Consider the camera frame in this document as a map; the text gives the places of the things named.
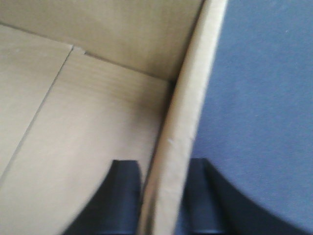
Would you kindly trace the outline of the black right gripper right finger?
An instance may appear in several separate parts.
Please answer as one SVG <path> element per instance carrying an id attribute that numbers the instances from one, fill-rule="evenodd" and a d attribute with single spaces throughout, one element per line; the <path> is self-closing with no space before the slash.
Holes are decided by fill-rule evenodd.
<path id="1" fill-rule="evenodd" d="M 176 235 L 306 235 L 239 192 L 206 158 L 192 158 Z"/>

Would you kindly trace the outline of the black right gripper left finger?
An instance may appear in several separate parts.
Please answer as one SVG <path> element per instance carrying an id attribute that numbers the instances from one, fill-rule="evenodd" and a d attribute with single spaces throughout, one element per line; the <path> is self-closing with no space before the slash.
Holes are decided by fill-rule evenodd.
<path id="1" fill-rule="evenodd" d="M 141 194 L 137 161 L 114 160 L 95 195 L 65 235 L 134 235 Z"/>

